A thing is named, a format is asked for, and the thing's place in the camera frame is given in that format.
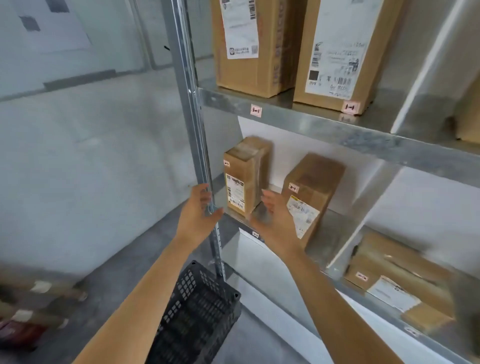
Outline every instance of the metal upright post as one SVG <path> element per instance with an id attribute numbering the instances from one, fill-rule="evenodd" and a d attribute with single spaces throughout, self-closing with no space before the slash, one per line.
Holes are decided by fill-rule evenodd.
<path id="1" fill-rule="evenodd" d="M 167 29 L 168 45 L 172 54 L 183 116 L 185 117 L 190 148 L 192 150 L 195 173 L 198 183 L 208 183 L 212 187 L 205 128 L 200 112 L 200 95 L 198 93 L 197 71 L 186 0 L 162 0 L 162 8 Z M 213 200 L 209 210 L 210 212 L 214 210 Z M 220 256 L 221 243 L 218 224 L 210 234 L 210 246 L 215 259 L 216 274 L 225 279 L 225 268 Z"/>

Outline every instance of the black plastic crate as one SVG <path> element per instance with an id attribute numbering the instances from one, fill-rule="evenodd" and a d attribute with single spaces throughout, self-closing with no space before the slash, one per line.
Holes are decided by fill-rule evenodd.
<path id="1" fill-rule="evenodd" d="M 146 364 L 211 363 L 240 313 L 240 293 L 192 261 L 179 276 Z"/>

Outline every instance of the gray concrete floor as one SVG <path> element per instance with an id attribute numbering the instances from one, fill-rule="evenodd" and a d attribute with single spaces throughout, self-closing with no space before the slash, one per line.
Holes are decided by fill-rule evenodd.
<path id="1" fill-rule="evenodd" d="M 18 362 L 70 364 L 171 241 L 175 234 L 180 208 L 179 206 L 171 211 L 90 274 L 84 280 L 89 297 L 76 306 L 70 315 L 68 326 L 63 330 L 47 333 L 38 349 L 31 354 L 20 356 Z M 220 222 L 222 242 L 228 242 L 237 229 L 228 217 L 223 217 Z M 208 243 L 204 242 L 192 254 L 191 259 L 196 259 L 204 266 L 208 265 L 212 260 Z M 214 363 L 305 363 L 305 361 L 258 318 L 244 309 Z"/>

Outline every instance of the package on floor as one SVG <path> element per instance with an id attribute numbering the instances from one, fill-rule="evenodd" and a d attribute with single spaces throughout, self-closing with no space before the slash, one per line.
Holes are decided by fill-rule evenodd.
<path id="1" fill-rule="evenodd" d="M 341 163 L 309 153 L 285 177 L 282 195 L 304 248 L 315 234 L 344 172 Z"/>
<path id="2" fill-rule="evenodd" d="M 247 136 L 223 155 L 228 207 L 243 216 L 252 213 L 262 189 L 268 188 L 272 146 L 270 141 Z"/>
<path id="3" fill-rule="evenodd" d="M 458 103 L 455 120 L 457 138 L 480 143 L 480 74 Z"/>
<path id="4" fill-rule="evenodd" d="M 452 273 L 376 232 L 364 235 L 345 279 L 399 310 L 406 322 L 422 332 L 455 320 L 448 288 Z"/>
<path id="5" fill-rule="evenodd" d="M 374 91 L 403 0 L 308 0 L 294 101 L 360 115 Z"/>
<path id="6" fill-rule="evenodd" d="M 211 0 L 216 83 L 272 97 L 295 86 L 306 0 Z"/>

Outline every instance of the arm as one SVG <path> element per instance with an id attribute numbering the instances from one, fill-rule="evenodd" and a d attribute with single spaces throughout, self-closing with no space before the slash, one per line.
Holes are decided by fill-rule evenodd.
<path id="1" fill-rule="evenodd" d="M 120 307 L 93 336 L 73 364 L 143 364 L 189 254 L 208 236 L 223 209 L 204 215 L 211 193 L 192 188 L 177 234 Z"/>
<path id="2" fill-rule="evenodd" d="M 264 224 L 251 218 L 251 224 L 290 271 L 333 361 L 402 363 L 305 254 L 282 196 L 264 190 L 262 201 L 273 214 L 272 221 Z"/>

